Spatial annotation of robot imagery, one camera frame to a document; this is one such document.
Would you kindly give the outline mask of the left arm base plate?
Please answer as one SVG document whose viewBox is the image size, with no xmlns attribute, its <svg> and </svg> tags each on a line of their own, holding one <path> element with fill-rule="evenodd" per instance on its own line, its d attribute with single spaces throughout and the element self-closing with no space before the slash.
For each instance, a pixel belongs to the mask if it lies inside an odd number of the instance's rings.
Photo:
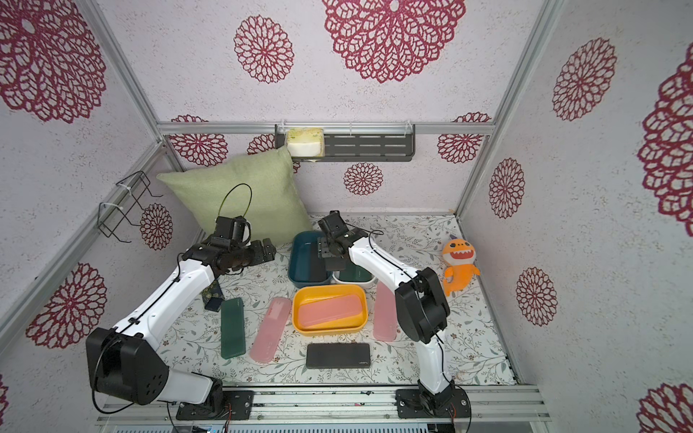
<svg viewBox="0 0 693 433">
<path fill-rule="evenodd" d="M 182 403 L 175 420 L 249 420 L 254 402 L 252 391 L 213 390 L 205 402 Z"/>
</svg>

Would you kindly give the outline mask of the black pencil case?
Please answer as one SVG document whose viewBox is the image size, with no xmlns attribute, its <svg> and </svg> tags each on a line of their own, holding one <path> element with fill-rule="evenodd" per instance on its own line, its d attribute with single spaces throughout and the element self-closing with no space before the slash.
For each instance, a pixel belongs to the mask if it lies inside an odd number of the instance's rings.
<svg viewBox="0 0 693 433">
<path fill-rule="evenodd" d="M 330 277 L 324 260 L 319 256 L 319 245 L 311 242 L 305 245 L 303 258 L 302 279 L 307 283 L 320 283 Z"/>
<path fill-rule="evenodd" d="M 340 256 L 325 256 L 323 260 L 326 270 L 329 272 L 341 272 L 348 266 L 348 259 Z"/>
<path fill-rule="evenodd" d="M 370 366 L 370 346 L 366 343 L 321 343 L 307 347 L 308 369 L 366 369 Z"/>
</svg>

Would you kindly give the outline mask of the green pencil case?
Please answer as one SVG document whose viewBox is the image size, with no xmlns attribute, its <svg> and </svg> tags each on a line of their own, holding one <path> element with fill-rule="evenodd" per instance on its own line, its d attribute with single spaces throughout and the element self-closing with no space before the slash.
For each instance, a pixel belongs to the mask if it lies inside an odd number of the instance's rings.
<svg viewBox="0 0 693 433">
<path fill-rule="evenodd" d="M 335 276 L 339 281 L 346 283 L 368 283 L 374 279 L 366 269 L 353 263 L 348 263 L 345 270 L 336 272 Z"/>
<path fill-rule="evenodd" d="M 231 359 L 245 355 L 245 305 L 241 298 L 227 299 L 220 309 L 220 355 Z"/>
</svg>

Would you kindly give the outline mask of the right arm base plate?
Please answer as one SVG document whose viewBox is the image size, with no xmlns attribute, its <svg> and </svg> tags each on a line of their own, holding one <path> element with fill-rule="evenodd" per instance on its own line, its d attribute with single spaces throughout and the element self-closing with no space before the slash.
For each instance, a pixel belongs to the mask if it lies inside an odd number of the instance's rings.
<svg viewBox="0 0 693 433">
<path fill-rule="evenodd" d="M 431 394 L 424 389 L 397 389 L 395 404 L 400 419 L 469 419 L 472 415 L 467 393 L 458 387 Z"/>
</svg>

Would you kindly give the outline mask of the black pencil case front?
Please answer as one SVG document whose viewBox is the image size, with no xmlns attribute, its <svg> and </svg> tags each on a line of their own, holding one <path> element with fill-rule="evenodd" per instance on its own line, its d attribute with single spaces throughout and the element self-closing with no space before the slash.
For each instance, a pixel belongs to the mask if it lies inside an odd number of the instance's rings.
<svg viewBox="0 0 693 433">
<path fill-rule="evenodd" d="M 308 369 L 366 369 L 370 366 L 370 346 L 366 343 L 321 343 L 307 347 Z"/>
</svg>

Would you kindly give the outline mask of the pink pencil case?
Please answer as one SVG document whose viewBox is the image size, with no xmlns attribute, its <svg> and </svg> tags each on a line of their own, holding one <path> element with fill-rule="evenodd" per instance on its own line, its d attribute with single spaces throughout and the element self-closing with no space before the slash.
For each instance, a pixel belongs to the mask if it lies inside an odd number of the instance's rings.
<svg viewBox="0 0 693 433">
<path fill-rule="evenodd" d="M 268 364 L 274 359 L 291 311 L 290 299 L 277 297 L 271 300 L 250 350 L 252 360 Z"/>
<path fill-rule="evenodd" d="M 361 300 L 357 295 L 349 294 L 301 305 L 298 323 L 305 329 L 322 327 L 335 320 L 358 316 L 361 312 Z"/>
<path fill-rule="evenodd" d="M 397 337 L 397 328 L 395 295 L 379 281 L 375 294 L 374 338 L 382 342 L 393 342 Z"/>
</svg>

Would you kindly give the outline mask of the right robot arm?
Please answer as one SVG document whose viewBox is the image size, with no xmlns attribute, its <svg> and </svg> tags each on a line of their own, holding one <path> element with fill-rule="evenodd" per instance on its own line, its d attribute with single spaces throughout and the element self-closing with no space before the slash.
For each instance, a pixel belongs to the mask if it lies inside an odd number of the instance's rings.
<svg viewBox="0 0 693 433">
<path fill-rule="evenodd" d="M 319 229 L 332 266 L 350 261 L 393 292 L 399 328 L 413 341 L 418 357 L 420 404 L 430 412 L 449 405 L 455 391 L 446 366 L 450 308 L 438 274 L 389 254 L 371 232 L 348 224 L 337 210 L 319 220 Z"/>
</svg>

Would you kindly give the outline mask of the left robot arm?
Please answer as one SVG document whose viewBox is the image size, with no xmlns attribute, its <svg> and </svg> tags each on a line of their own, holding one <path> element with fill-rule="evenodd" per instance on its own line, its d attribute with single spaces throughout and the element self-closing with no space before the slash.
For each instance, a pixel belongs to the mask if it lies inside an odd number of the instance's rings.
<svg viewBox="0 0 693 433">
<path fill-rule="evenodd" d="M 218 277 L 274 261 L 272 241 L 251 235 L 242 216 L 219 217 L 214 233 L 179 254 L 173 273 L 139 307 L 111 328 L 95 328 L 86 340 L 92 393 L 131 405 L 180 402 L 220 413 L 222 383 L 169 367 L 157 350 L 180 314 Z"/>
</svg>

